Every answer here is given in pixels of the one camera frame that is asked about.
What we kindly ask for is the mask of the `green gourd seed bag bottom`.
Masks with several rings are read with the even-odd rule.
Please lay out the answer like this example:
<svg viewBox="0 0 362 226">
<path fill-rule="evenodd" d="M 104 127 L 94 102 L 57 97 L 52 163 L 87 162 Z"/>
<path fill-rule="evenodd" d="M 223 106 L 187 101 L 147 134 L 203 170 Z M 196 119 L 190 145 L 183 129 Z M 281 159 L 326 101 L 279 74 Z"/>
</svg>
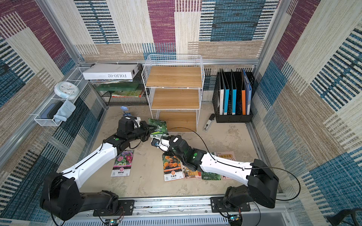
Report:
<svg viewBox="0 0 362 226">
<path fill-rule="evenodd" d="M 154 132 L 151 133 L 151 138 L 162 138 L 168 135 L 168 129 L 166 121 L 157 120 L 157 119 L 149 119 L 148 124 L 150 126 L 156 127 Z"/>
</svg>

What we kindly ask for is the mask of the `green gourd seed bag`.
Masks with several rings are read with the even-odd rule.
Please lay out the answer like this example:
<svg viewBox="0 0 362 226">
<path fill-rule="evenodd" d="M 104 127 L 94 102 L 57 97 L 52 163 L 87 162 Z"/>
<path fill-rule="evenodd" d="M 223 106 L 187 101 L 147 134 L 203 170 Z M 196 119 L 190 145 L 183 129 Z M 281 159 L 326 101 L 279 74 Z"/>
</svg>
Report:
<svg viewBox="0 0 362 226">
<path fill-rule="evenodd" d="M 148 124 L 150 126 L 156 127 L 154 132 L 151 133 L 151 138 L 162 138 L 168 135 L 168 129 L 166 121 L 157 120 L 157 119 L 149 119 Z"/>
<path fill-rule="evenodd" d="M 208 173 L 208 172 L 202 172 L 201 173 L 202 180 L 216 180 L 219 181 L 222 179 L 221 175 L 216 173 Z"/>
</svg>

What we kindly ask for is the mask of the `orange marigold seed bag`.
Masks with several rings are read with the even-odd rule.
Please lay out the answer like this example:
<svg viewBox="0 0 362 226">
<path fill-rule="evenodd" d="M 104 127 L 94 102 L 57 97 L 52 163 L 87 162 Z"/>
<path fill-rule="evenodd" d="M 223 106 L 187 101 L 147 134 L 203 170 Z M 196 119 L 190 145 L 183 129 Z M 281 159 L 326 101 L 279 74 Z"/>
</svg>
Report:
<svg viewBox="0 0 362 226">
<path fill-rule="evenodd" d="M 162 160 L 165 182 L 184 179 L 181 161 L 176 156 L 163 154 Z"/>
</svg>

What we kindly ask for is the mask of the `green gourd seed bag top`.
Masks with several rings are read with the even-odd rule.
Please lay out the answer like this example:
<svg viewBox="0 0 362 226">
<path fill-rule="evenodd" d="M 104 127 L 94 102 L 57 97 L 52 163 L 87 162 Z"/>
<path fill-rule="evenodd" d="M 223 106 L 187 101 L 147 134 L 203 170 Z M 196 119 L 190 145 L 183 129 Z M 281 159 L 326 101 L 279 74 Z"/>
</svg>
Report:
<svg viewBox="0 0 362 226">
<path fill-rule="evenodd" d="M 202 172 L 201 173 L 202 180 L 216 180 L 219 181 L 222 179 L 221 175 L 216 173 L 208 173 L 208 172 Z"/>
</svg>

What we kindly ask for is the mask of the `pink flower seed bag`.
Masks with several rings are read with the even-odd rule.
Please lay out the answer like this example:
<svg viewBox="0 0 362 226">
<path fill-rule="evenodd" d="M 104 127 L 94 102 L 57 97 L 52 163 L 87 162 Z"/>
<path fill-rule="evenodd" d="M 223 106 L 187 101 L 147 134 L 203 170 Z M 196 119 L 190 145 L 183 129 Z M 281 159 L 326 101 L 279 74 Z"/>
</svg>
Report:
<svg viewBox="0 0 362 226">
<path fill-rule="evenodd" d="M 133 162 L 133 154 L 133 150 L 125 150 L 116 157 L 115 163 L 112 168 L 111 177 L 130 176 Z"/>
</svg>

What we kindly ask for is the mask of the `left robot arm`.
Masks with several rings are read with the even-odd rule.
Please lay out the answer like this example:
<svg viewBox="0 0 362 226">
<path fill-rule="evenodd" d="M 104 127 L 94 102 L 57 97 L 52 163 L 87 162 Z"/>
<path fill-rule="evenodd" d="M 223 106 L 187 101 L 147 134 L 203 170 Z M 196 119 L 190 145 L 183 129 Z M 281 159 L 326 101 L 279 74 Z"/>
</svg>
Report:
<svg viewBox="0 0 362 226">
<path fill-rule="evenodd" d="M 139 117 L 124 116 L 118 122 L 115 134 L 103 140 L 87 157 L 62 172 L 46 176 L 40 198 L 40 208 L 63 221 L 84 211 L 98 211 L 110 216 L 120 212 L 119 196 L 102 190 L 97 193 L 81 193 L 82 185 L 109 161 L 115 160 L 131 142 L 145 142 L 156 126 L 147 124 Z"/>
</svg>

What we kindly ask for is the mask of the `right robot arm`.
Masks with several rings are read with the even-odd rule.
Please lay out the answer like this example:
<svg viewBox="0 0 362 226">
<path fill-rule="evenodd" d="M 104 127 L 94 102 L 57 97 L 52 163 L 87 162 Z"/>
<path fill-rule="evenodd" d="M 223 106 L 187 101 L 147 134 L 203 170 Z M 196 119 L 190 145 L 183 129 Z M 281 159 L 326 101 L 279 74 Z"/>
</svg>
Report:
<svg viewBox="0 0 362 226">
<path fill-rule="evenodd" d="M 275 207 L 279 178 L 263 161 L 254 159 L 249 163 L 220 158 L 192 148 L 180 135 L 161 139 L 158 147 L 192 171 L 215 173 L 240 182 L 241 186 L 227 189 L 224 203 L 240 206 L 256 202 L 270 209 Z"/>
</svg>

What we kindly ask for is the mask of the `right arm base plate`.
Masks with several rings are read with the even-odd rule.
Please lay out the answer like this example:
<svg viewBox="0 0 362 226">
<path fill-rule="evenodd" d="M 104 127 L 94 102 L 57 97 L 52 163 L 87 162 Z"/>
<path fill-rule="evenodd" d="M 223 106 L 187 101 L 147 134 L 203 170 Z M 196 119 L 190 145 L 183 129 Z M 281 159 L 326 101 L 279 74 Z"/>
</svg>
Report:
<svg viewBox="0 0 362 226">
<path fill-rule="evenodd" d="M 226 212 L 248 212 L 251 211 L 250 205 L 243 203 L 241 206 L 236 206 L 228 201 L 223 201 L 221 196 L 212 196 L 209 198 L 211 209 L 213 213 L 226 213 Z"/>
</svg>

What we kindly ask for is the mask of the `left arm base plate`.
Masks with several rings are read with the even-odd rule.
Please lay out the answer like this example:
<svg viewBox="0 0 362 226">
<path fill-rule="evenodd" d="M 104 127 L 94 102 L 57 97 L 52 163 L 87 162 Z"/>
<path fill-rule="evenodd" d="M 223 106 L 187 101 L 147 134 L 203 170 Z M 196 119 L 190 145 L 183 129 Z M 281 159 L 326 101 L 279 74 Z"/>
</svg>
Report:
<svg viewBox="0 0 362 226">
<path fill-rule="evenodd" d="M 118 203 L 113 202 L 111 204 L 108 204 L 107 207 L 94 210 L 93 216 L 131 216 L 133 214 L 134 202 L 135 200 L 118 200 Z"/>
</svg>

